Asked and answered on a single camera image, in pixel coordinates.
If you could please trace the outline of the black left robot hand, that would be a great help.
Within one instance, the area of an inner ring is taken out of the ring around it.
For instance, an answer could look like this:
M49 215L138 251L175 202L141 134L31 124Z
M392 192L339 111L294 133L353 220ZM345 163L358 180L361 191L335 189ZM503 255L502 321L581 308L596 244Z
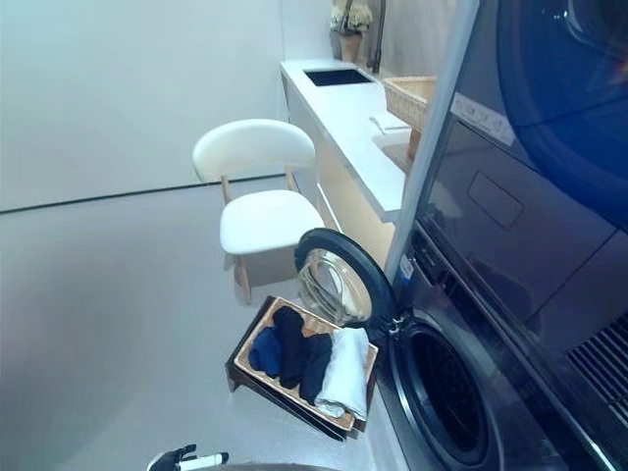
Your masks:
M188 444L174 450L162 452L151 459L147 471L197 471L227 464L230 455L226 451L200 456L197 444Z

